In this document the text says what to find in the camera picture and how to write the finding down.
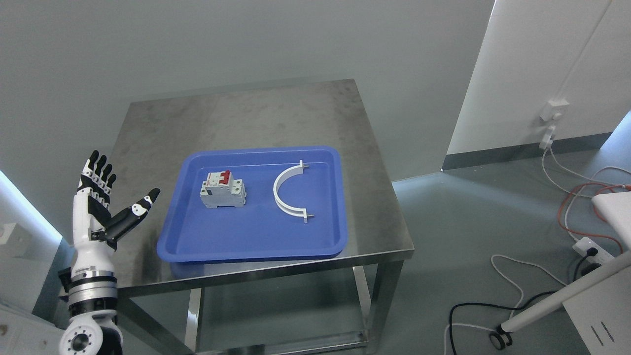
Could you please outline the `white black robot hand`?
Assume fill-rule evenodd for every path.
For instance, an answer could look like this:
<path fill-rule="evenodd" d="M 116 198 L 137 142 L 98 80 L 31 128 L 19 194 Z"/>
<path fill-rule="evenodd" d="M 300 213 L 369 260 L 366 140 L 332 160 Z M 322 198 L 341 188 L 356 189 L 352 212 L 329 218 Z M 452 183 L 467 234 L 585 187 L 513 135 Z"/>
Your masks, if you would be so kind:
<path fill-rule="evenodd" d="M 77 257 L 70 268 L 72 279 L 93 271 L 113 274 L 111 258 L 118 241 L 148 216 L 160 195 L 160 189 L 154 188 L 112 215 L 109 207 L 117 178 L 112 170 L 107 157 L 93 150 L 81 171 L 73 198 L 72 240 Z"/>

